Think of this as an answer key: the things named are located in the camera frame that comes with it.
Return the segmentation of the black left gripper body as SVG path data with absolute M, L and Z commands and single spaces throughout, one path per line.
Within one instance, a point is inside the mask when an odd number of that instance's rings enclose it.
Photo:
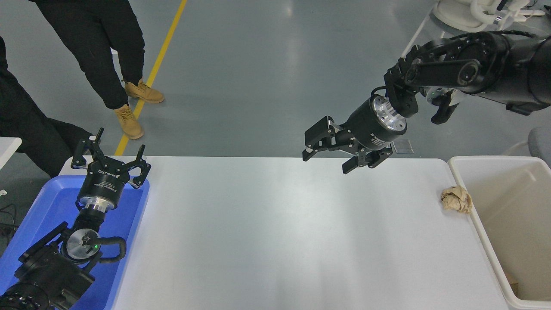
M 88 175 L 77 196 L 84 203 L 87 198 L 102 198 L 110 203 L 118 203 L 126 182 L 130 180 L 128 170 L 123 169 L 122 161 L 105 158 L 94 160 L 88 165 Z

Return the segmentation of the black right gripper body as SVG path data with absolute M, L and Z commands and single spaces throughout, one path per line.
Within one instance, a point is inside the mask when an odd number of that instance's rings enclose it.
M 374 98 L 369 98 L 350 114 L 343 124 L 358 143 L 369 150 L 380 150 L 396 139 L 396 132 L 382 125 L 374 107 Z

